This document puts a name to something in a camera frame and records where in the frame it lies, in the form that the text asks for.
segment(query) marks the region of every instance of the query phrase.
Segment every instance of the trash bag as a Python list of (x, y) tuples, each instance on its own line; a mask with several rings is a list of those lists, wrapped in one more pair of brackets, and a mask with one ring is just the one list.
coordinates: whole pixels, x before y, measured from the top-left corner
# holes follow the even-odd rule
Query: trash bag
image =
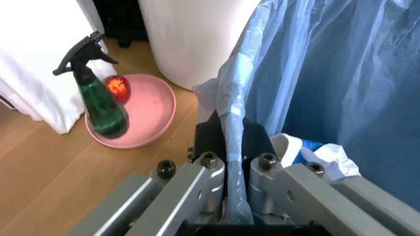
[[(228, 162), (241, 162), (246, 115), (269, 135), (342, 145), (365, 178), (420, 209), (419, 19), (415, 0), (262, 0), (217, 78), (194, 89), (217, 108)], [(247, 222), (234, 190), (228, 212)]]

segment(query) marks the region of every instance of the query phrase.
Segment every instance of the red apple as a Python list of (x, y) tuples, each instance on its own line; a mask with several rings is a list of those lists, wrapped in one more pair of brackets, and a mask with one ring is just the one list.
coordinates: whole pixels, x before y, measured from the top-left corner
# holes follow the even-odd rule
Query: red apple
[(112, 75), (105, 80), (107, 90), (121, 103), (128, 101), (131, 94), (130, 83), (126, 78), (119, 75)]

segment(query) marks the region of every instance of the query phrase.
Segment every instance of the white towel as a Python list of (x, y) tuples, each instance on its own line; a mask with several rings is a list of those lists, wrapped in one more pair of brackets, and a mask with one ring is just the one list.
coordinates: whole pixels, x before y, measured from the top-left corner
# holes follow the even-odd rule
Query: white towel
[[(72, 73), (54, 76), (67, 51), (95, 31), (74, 0), (14, 0), (0, 7), (0, 94), (34, 120), (67, 133), (84, 111)], [(99, 77), (115, 74), (102, 61)]]

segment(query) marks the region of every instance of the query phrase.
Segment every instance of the black screw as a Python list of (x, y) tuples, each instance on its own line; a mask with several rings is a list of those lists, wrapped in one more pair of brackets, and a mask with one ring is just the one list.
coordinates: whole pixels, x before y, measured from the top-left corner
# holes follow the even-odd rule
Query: black screw
[(161, 178), (172, 178), (175, 175), (175, 163), (171, 160), (163, 160), (157, 164), (157, 175)]
[(203, 152), (200, 156), (200, 163), (202, 166), (209, 169), (217, 167), (217, 155), (212, 151)]
[(272, 153), (261, 153), (258, 159), (259, 166), (264, 170), (270, 170), (277, 163), (277, 157)]
[(194, 159), (194, 148), (193, 147), (189, 147), (187, 149), (187, 159), (188, 159), (188, 162), (192, 163), (192, 159)]
[(322, 178), (324, 176), (325, 170), (324, 167), (316, 162), (307, 162), (305, 166), (310, 169), (313, 173), (315, 173), (317, 176)]

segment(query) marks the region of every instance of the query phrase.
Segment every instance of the spray nozzle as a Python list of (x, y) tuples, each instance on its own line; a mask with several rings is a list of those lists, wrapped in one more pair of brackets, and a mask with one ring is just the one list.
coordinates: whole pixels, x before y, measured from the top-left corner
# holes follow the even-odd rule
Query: spray nozzle
[(98, 44), (101, 39), (102, 34), (98, 31), (82, 39), (67, 52), (58, 68), (53, 71), (53, 74), (60, 75), (70, 71), (76, 72), (76, 70), (86, 67), (89, 60), (101, 59), (112, 64), (118, 64), (118, 61), (110, 58), (101, 50), (101, 46)]

